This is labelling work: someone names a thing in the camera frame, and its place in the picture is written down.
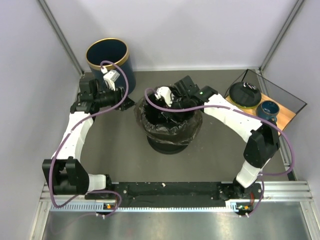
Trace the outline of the black trash bag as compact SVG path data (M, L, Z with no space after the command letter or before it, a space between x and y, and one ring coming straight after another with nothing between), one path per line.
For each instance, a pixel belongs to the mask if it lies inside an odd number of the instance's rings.
M151 106L145 97L136 103L134 115L146 136L159 144L188 145L203 124L200 110L180 113L161 111Z

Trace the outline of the black bin liner bucket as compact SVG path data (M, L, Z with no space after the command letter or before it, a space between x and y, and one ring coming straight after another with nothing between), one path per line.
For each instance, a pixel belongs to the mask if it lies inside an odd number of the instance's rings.
M164 155L174 155L185 150L189 144L184 145L174 145L169 143L160 143L155 140L147 137L148 144L154 149L156 152Z

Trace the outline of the dark blue gold-rimmed trash bin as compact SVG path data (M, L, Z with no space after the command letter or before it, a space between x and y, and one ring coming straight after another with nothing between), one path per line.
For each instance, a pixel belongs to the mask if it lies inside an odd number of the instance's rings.
M86 62L99 83L104 83L103 73L101 72L101 62L107 70L117 70L116 66L122 69L128 81L128 93L131 94L136 87L136 78L130 59L127 44L118 38L104 38L96 41L86 51Z

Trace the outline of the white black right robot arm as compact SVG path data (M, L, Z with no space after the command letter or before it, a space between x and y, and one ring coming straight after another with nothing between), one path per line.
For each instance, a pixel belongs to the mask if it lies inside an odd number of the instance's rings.
M189 76L173 87L159 88L157 95L174 113L202 110L242 138L246 144L244 163L233 181L233 192L239 198L249 195L259 174L280 148L277 125L242 111L210 86L199 88Z

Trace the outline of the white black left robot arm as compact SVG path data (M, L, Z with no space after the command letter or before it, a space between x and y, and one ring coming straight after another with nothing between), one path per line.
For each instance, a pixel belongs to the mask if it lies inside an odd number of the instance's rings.
M109 198L114 187L107 174L90 174L81 165L81 154L87 134L95 117L111 110L126 110L134 105L128 97L127 88L117 87L108 78L104 90L98 80L82 79L79 93L70 107L67 128L58 149L51 158L42 163L42 171L51 196L85 195L96 191L102 198Z

